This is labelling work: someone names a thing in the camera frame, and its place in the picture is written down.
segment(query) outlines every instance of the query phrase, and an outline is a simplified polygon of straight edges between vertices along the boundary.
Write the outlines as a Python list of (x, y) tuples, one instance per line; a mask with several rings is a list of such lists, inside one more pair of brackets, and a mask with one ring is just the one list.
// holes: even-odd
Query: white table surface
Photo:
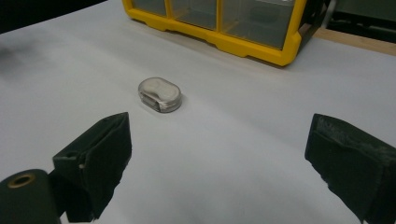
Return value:
[[(138, 84), (183, 105), (159, 114)], [(95, 223), (356, 223), (304, 159), (314, 113), (396, 146), (396, 58), (313, 38), (285, 68), (131, 21), (119, 0), (0, 35), (0, 179), (130, 113), (133, 156)]]

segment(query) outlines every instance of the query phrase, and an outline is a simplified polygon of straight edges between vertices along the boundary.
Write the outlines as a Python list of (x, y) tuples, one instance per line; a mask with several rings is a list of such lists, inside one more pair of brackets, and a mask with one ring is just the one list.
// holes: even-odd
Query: silver tin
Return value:
[(139, 97), (145, 105), (160, 113), (169, 113), (181, 106), (181, 91), (177, 85), (160, 77), (142, 81)]

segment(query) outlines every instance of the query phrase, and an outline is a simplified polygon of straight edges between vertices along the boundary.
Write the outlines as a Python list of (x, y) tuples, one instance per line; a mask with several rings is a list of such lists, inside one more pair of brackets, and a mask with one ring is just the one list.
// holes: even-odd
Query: yellow plastic frame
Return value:
[(201, 38), (208, 43), (214, 44), (218, 49), (240, 56), (251, 56), (269, 63), (281, 66), (291, 63), (298, 52), (302, 40), (298, 32), (300, 20), (304, 13), (306, 0), (295, 0), (294, 9), (291, 13), (290, 24), (286, 33), (283, 49), (256, 44), (230, 35), (225, 35), (221, 30), (222, 1), (217, 0), (217, 26), (216, 30), (207, 30), (199, 26), (190, 25), (173, 19), (171, 0), (164, 0), (166, 17), (157, 16), (136, 8), (133, 8), (134, 0), (122, 0), (126, 14), (132, 19), (143, 21), (147, 26), (160, 31), (177, 31), (186, 35)]

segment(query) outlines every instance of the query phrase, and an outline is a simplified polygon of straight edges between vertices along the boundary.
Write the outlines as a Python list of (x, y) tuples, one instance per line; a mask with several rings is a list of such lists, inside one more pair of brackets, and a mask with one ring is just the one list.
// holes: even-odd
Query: tin lid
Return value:
[(142, 81), (138, 92), (145, 105), (160, 113), (169, 113), (181, 106), (181, 91), (178, 86), (161, 77)]

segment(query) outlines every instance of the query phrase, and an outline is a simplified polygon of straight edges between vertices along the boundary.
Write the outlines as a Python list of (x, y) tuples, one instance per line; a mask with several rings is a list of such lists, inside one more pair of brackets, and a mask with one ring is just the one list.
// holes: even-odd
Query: yellow storage organizer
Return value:
[(231, 54), (291, 63), (321, 24), (323, 0), (122, 0), (132, 19), (177, 31)]

